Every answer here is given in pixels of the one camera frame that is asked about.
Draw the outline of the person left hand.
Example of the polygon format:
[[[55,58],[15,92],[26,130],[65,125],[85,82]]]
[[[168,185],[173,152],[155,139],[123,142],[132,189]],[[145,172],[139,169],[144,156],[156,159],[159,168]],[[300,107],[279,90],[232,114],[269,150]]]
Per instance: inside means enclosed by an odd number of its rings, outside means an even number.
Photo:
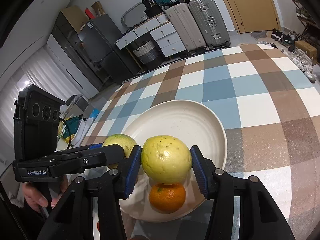
[[[45,198],[45,196],[30,182],[23,183],[22,184],[22,192],[23,196],[27,202],[27,204],[36,212],[41,212],[41,207],[47,207],[48,204],[51,205],[52,208],[54,208],[57,204],[57,202],[60,200],[62,194],[67,190],[68,187],[68,179],[67,176],[63,176],[63,180],[60,183],[60,191],[58,197],[53,198],[51,202],[48,202],[48,200]]]

